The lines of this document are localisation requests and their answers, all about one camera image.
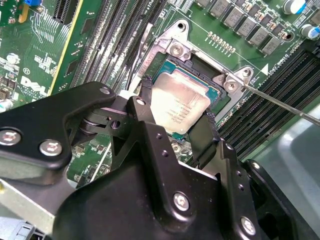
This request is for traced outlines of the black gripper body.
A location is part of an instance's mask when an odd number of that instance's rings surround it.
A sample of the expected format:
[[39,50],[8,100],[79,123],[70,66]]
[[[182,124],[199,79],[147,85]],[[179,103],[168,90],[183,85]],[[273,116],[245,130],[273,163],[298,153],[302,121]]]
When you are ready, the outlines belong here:
[[220,184],[212,176],[180,165],[196,217],[172,232],[157,220],[142,166],[129,163],[73,192],[60,206],[54,240],[238,240],[239,231],[220,204]]

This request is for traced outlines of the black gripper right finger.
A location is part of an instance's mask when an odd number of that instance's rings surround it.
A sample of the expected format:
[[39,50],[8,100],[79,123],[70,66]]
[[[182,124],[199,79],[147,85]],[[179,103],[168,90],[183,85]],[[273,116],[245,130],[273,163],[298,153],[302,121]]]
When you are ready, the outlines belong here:
[[302,240],[304,219],[254,160],[241,162],[204,113],[188,132],[193,158],[218,181],[218,217],[229,240]]

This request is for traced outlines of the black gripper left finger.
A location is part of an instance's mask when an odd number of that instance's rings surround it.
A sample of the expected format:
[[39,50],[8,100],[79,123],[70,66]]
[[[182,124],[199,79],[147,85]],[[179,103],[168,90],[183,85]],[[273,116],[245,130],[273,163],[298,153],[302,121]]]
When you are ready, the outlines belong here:
[[120,100],[89,82],[0,115],[2,205],[35,225],[51,225],[74,191],[65,181],[72,147],[81,141],[88,114],[102,112],[103,132],[115,138],[115,170],[143,168],[153,212],[162,225],[189,225],[196,212],[167,133],[155,123],[146,98]]

